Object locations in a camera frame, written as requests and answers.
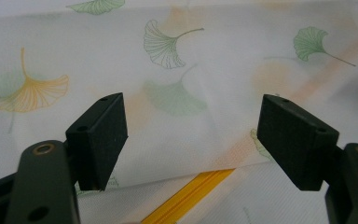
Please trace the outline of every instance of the yellow ginkgo leaf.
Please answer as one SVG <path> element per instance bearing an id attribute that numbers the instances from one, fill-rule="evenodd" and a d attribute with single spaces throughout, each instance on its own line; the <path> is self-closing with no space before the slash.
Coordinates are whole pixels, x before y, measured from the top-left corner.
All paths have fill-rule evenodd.
<path id="1" fill-rule="evenodd" d="M 0 97 L 0 110 L 28 112 L 54 104 L 68 90 L 69 77 L 64 75 L 53 80 L 36 80 L 25 71 L 24 48 L 21 49 L 21 66 L 25 80 L 21 88 L 9 96 Z"/>

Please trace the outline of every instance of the black object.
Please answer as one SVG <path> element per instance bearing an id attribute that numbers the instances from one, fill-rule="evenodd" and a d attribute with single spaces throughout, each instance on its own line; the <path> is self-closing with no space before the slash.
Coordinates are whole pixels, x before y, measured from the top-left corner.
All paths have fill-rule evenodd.
<path id="1" fill-rule="evenodd" d="M 325 200 L 331 224 L 358 223 L 358 144 L 342 150 L 339 132 L 278 96 L 264 95 L 257 138 L 301 190 L 329 184 Z"/>
<path id="2" fill-rule="evenodd" d="M 79 223 L 74 184 L 105 189 L 127 139 L 122 93 L 97 101 L 66 131 L 21 154 L 16 174 L 0 179 L 0 223 Z"/>

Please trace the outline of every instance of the leaf print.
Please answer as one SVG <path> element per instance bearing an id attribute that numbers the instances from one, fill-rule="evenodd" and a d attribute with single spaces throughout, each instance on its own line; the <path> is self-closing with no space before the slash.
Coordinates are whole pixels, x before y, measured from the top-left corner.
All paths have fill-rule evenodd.
<path id="1" fill-rule="evenodd" d="M 94 0 L 69 6 L 76 12 L 86 12 L 92 15 L 101 15 L 110 12 L 113 8 L 122 7 L 125 0 Z"/>
<path id="2" fill-rule="evenodd" d="M 256 147 L 257 151 L 260 153 L 260 155 L 269 158 L 270 161 L 273 161 L 274 158 L 272 158 L 271 154 L 269 154 L 269 152 L 261 144 L 260 140 L 258 140 L 256 129 L 251 130 L 251 137 L 253 138 L 253 140 L 255 142 L 255 147 Z"/>
<path id="3" fill-rule="evenodd" d="M 25 71 L 24 48 L 21 49 L 22 74 L 24 83 L 9 96 L 0 97 L 0 110 L 10 112 L 29 112 L 54 104 L 66 94 L 69 77 L 41 81 L 29 77 Z"/>
<path id="4" fill-rule="evenodd" d="M 188 33 L 201 31 L 203 28 L 187 31 L 177 37 L 163 34 L 157 27 L 157 21 L 149 21 L 145 27 L 144 48 L 153 63 L 164 68 L 183 67 L 186 65 L 176 51 L 177 40 Z"/>
<path id="5" fill-rule="evenodd" d="M 146 81 L 144 90 L 152 105 L 172 116 L 199 114 L 207 108 L 207 105 L 188 93 L 183 86 L 182 80 L 183 77 L 178 82 L 168 85 L 159 85 L 153 81 Z"/>
<path id="6" fill-rule="evenodd" d="M 299 30 L 294 39 L 297 57 L 302 61 L 307 62 L 308 56 L 311 54 L 324 53 L 344 63 L 356 66 L 355 64 L 339 59 L 338 57 L 333 56 L 324 50 L 323 39 L 326 35 L 326 31 L 320 30 L 313 26 Z"/>

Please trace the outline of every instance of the yellow strip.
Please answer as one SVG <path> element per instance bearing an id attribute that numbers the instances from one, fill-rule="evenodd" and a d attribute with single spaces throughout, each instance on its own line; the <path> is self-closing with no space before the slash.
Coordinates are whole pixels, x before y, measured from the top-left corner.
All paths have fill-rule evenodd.
<path id="1" fill-rule="evenodd" d="M 169 200 L 142 220 L 142 224 L 175 223 L 233 171 L 234 169 L 197 175 Z"/>

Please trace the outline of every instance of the yellow stripe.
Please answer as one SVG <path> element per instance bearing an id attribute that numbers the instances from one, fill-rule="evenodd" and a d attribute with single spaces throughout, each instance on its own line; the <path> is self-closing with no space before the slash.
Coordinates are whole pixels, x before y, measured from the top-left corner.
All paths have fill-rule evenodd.
<path id="1" fill-rule="evenodd" d="M 234 169 L 197 175 L 169 200 L 142 220 L 142 224 L 175 223 L 233 171 Z"/>

